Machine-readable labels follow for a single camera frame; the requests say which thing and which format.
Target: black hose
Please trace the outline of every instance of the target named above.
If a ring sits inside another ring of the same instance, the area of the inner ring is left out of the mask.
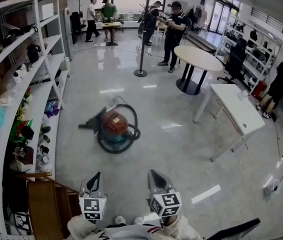
[[[132,136],[128,137],[128,134],[125,136],[127,139],[129,139],[129,143],[123,149],[112,150],[112,149],[107,148],[102,143],[103,134],[102,134],[102,130],[101,129],[99,130],[99,132],[97,134],[97,141],[98,141],[99,145],[101,146],[101,148],[103,150],[105,150],[106,152],[111,153],[111,154],[120,154],[120,153],[126,151],[133,144],[133,142],[135,140],[138,140],[139,137],[141,136],[141,131],[138,129],[138,119],[137,119],[137,113],[136,113],[135,109],[133,109],[133,107],[131,105],[128,105],[128,104],[117,104],[116,107],[114,107],[114,109],[122,108],[122,107],[129,109],[133,113],[133,116],[134,116],[134,119],[135,119],[135,124],[134,125],[130,124],[130,123],[128,124],[129,127],[134,129],[134,132],[133,132]]]

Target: kettle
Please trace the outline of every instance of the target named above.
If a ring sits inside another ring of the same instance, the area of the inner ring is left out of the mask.
[[[30,63],[35,63],[36,61],[38,61],[38,59],[40,58],[38,53],[40,52],[41,52],[41,48],[37,44],[32,43],[27,47],[27,54]]]

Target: hair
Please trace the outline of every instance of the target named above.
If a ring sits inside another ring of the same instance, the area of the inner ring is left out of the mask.
[[[182,9],[182,5],[178,1],[172,2],[171,7],[178,7],[180,10]]]

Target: round table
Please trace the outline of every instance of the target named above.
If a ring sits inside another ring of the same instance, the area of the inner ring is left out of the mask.
[[[198,95],[201,91],[201,86],[205,79],[207,71],[223,70],[222,63],[216,57],[202,49],[192,46],[179,45],[175,47],[174,52],[182,61],[186,62],[186,67],[182,74],[182,78],[176,81],[178,89],[180,89],[183,93],[189,95]],[[203,70],[198,84],[191,80],[194,72],[194,67]]]

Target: wooden table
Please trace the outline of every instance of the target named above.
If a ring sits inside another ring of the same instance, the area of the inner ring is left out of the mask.
[[[165,32],[166,32],[166,30],[167,30],[167,25],[165,25],[164,23],[159,22],[159,23],[156,25],[156,27],[157,27],[157,31],[156,31],[155,46],[157,46],[157,44],[158,44],[158,36],[159,36],[159,33],[160,33],[160,29],[164,29],[164,34],[165,34]]]
[[[243,98],[242,100],[238,97],[238,93],[241,90],[236,84],[210,84],[207,88],[207,93],[203,99],[196,115],[193,118],[193,122],[196,123],[206,107],[211,93],[214,93],[218,100],[221,102],[221,108],[218,113],[214,116],[217,118],[218,115],[224,110],[231,121],[233,121],[236,130],[239,133],[231,143],[222,148],[217,154],[215,154],[210,160],[213,162],[215,159],[220,157],[227,150],[232,149],[234,152],[242,144],[244,144],[259,128],[265,125],[263,118],[260,113],[256,110],[255,106],[249,101],[249,99]]]
[[[119,27],[121,25],[122,24],[119,21],[107,22],[101,24],[103,28],[109,28],[110,31],[110,41],[106,42],[106,46],[118,46],[118,44],[114,42],[113,29],[114,27]]]
[[[179,45],[175,47],[174,52],[181,60],[186,62],[186,67],[183,72],[182,78],[176,81],[178,89],[180,89],[183,93],[189,95],[198,95],[201,91],[201,86],[205,79],[207,71],[223,70],[222,63],[213,55],[202,49],[198,49],[193,46]],[[203,70],[198,84],[191,80],[195,67]]]

